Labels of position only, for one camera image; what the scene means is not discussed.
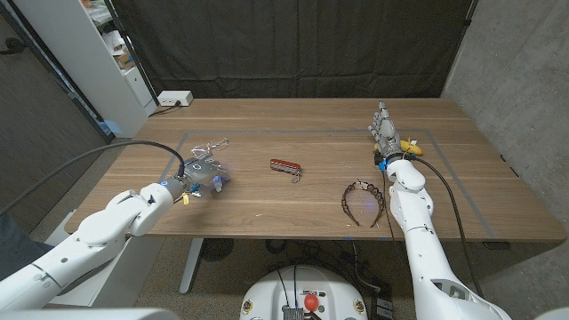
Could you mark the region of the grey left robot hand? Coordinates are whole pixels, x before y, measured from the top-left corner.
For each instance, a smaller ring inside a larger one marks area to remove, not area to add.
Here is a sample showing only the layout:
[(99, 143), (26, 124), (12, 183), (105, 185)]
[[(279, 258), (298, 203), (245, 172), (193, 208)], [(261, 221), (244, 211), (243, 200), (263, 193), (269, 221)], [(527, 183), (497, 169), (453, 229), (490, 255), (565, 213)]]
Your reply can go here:
[(184, 173), (179, 177), (185, 192), (200, 197), (201, 189), (213, 185), (217, 192), (230, 180), (228, 173), (219, 161), (212, 157), (212, 153), (204, 153), (187, 159), (184, 164)]

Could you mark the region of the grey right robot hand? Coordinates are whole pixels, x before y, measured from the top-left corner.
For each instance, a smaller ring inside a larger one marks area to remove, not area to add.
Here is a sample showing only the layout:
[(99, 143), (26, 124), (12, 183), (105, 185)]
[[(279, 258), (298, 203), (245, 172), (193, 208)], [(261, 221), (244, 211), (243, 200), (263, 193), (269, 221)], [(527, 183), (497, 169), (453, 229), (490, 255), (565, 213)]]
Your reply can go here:
[(368, 130), (378, 144), (378, 152), (383, 157), (402, 152), (399, 131), (391, 120), (383, 101), (379, 102), (379, 111), (374, 113), (373, 123)]

